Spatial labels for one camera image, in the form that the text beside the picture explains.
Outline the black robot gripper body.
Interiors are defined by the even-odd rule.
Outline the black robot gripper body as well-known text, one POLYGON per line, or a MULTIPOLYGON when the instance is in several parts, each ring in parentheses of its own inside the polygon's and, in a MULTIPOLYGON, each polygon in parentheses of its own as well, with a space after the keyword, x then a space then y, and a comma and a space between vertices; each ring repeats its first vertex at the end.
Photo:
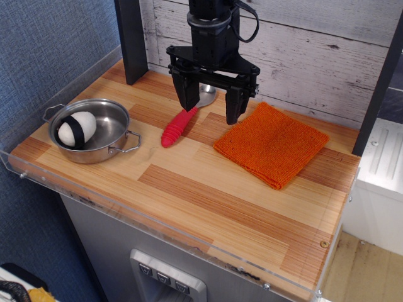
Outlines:
POLYGON ((240 87, 251 97, 258 93, 256 82, 260 69, 239 54, 239 25, 203 25, 191 22, 190 46, 171 45, 169 73, 178 70, 199 83, 227 89, 240 87))

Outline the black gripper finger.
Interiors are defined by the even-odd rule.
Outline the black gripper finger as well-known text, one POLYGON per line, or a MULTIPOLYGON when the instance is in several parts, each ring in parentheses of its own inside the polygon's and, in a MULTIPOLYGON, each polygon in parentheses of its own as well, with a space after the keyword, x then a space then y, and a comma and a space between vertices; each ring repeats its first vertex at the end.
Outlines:
POLYGON ((249 93, 240 87, 230 87, 225 95, 226 120, 228 125, 237 123, 240 115, 245 113, 249 101, 249 93))
POLYGON ((172 70, 171 75, 181 107, 185 111, 190 111, 200 100, 199 82, 189 74, 178 70, 172 70))

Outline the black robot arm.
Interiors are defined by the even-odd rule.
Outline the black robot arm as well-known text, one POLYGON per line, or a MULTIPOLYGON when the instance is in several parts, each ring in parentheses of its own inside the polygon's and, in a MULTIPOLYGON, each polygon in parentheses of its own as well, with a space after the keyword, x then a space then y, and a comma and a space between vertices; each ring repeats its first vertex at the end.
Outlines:
POLYGON ((240 11, 253 16, 256 11, 242 1, 190 1, 187 22, 191 46, 169 46, 169 73, 185 111, 200 100, 199 85, 226 91, 227 124, 237 123, 250 98, 258 93, 260 69, 239 54, 240 42, 251 42, 256 31, 244 39, 240 35, 240 11))

